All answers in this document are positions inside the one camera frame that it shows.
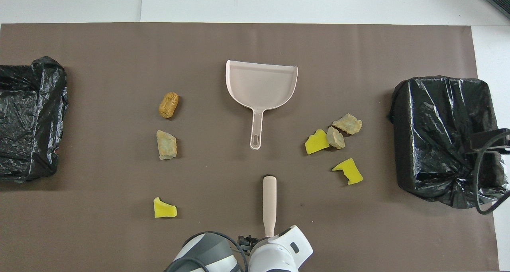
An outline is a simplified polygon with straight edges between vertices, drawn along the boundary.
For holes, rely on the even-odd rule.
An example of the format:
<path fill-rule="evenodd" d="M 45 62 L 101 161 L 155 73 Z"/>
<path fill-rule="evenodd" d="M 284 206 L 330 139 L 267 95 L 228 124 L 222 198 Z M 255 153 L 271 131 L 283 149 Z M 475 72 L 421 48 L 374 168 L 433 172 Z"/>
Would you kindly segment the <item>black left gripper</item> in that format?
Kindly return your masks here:
<path fill-rule="evenodd" d="M 253 238 L 251 235 L 248 235 L 247 237 L 240 235 L 237 238 L 237 244 L 242 251 L 251 252 L 257 244 L 257 238 Z"/>

